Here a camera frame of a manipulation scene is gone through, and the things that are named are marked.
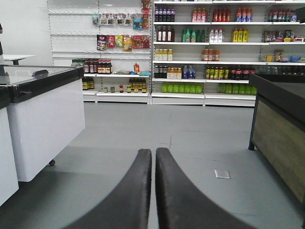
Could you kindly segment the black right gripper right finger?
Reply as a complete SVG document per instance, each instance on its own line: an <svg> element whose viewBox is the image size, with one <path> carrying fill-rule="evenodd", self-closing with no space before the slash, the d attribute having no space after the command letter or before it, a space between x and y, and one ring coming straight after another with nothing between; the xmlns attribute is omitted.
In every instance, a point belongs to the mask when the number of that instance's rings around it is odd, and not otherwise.
<svg viewBox="0 0 305 229"><path fill-rule="evenodd" d="M155 193L161 229L252 228L202 193L164 147L156 150Z"/></svg>

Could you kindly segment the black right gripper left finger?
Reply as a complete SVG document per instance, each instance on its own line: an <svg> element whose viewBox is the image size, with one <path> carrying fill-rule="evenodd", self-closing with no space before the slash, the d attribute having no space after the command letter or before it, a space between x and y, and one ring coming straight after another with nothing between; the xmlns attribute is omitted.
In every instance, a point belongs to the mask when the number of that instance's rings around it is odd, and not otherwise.
<svg viewBox="0 0 305 229"><path fill-rule="evenodd" d="M152 153L140 149L118 185L92 210L67 229L148 228L152 179Z"/></svg>

